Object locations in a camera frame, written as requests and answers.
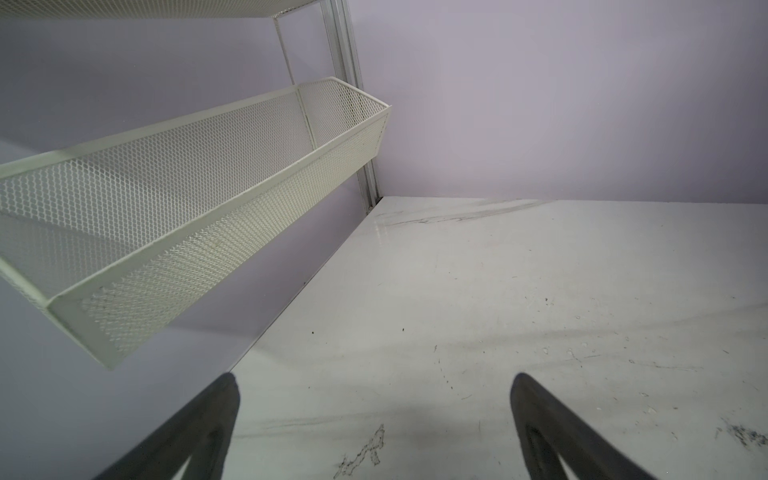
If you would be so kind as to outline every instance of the vertical metal post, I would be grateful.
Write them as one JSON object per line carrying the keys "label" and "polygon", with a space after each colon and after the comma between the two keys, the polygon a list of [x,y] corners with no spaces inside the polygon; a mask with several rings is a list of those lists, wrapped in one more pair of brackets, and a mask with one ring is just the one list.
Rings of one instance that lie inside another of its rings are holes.
{"label": "vertical metal post", "polygon": [[[360,65],[357,59],[352,19],[349,16],[349,5],[346,0],[322,0],[320,6],[323,9],[323,20],[326,23],[328,45],[330,46],[336,77],[362,89]],[[373,160],[358,170],[357,180],[360,183],[363,206],[368,213],[381,200],[376,184]]]}

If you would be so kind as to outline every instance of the upper mesh shelf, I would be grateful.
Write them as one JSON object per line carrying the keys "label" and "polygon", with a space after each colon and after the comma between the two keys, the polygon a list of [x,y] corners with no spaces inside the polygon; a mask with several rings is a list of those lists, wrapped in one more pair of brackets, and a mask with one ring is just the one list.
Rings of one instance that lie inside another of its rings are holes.
{"label": "upper mesh shelf", "polygon": [[0,274],[116,366],[379,150],[336,78],[0,165]]}
{"label": "upper mesh shelf", "polygon": [[271,17],[314,0],[3,0],[0,18]]}

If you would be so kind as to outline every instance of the hexagonal mesh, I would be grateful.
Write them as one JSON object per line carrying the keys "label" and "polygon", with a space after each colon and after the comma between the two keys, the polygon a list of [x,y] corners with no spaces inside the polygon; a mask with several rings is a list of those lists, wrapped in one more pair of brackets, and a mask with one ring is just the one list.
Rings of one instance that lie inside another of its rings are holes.
{"label": "hexagonal mesh", "polygon": [[330,78],[3,165],[0,273],[112,366],[373,158],[388,114]]}
{"label": "hexagonal mesh", "polygon": [[314,0],[3,0],[0,18],[271,17]]}

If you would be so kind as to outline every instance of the wall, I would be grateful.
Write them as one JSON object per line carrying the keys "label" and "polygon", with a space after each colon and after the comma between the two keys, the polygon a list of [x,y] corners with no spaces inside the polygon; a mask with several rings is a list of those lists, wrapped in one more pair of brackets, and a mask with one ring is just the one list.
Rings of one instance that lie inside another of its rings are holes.
{"label": "wall", "polygon": [[350,0],[385,195],[768,202],[764,0]]}
{"label": "wall", "polygon": [[[281,22],[333,74],[319,7]],[[0,22],[0,161],[290,84],[269,19]],[[0,280],[0,478],[92,478],[245,353],[363,218],[348,180],[108,372]]]}

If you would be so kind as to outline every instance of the marble countertop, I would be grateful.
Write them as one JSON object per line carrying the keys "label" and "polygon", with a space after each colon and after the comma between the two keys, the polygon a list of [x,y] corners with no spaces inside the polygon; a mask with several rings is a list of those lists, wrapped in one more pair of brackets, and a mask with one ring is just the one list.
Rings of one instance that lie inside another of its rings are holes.
{"label": "marble countertop", "polygon": [[224,478],[528,478],[528,372],[659,478],[768,476],[768,205],[387,197],[234,368]]}

